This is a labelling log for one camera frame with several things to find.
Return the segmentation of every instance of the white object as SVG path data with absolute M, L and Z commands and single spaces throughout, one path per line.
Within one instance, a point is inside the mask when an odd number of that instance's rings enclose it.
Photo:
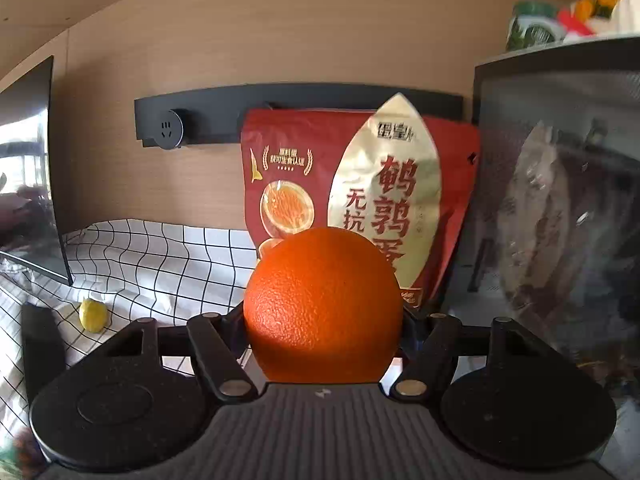
M 611 20 L 608 20 L 607 18 L 600 18 L 598 16 L 589 18 L 585 25 L 589 27 L 596 35 L 610 34 L 616 31 L 615 26 L 611 22 Z
M 611 29 L 617 34 L 640 32 L 640 0 L 620 0 L 611 13 Z

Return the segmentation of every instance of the monitor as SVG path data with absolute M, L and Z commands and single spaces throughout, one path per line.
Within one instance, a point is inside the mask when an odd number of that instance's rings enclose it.
M 49 174 L 53 56 L 0 92 L 0 259 L 71 285 Z

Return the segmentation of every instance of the wooden wall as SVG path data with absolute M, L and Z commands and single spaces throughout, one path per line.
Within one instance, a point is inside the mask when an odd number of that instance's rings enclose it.
M 277 81 L 410 86 L 469 96 L 504 48 L 516 0 L 122 0 L 27 58 L 56 57 L 50 145 L 62 230 L 140 218 L 244 227 L 238 145 L 136 141 L 133 101 Z

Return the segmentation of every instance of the green container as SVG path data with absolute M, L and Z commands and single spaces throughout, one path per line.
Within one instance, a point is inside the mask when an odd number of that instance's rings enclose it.
M 562 40 L 566 31 L 556 20 L 558 9 L 537 0 L 524 0 L 513 6 L 507 50 L 519 50 Z

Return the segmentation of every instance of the metal screw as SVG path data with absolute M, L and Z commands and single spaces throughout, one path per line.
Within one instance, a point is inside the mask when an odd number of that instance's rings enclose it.
M 220 393 L 227 397 L 242 397 L 250 390 L 251 385 L 242 379 L 231 379 L 220 384 Z
M 396 384 L 396 392 L 402 396 L 417 397 L 426 391 L 427 385 L 415 379 L 407 379 Z

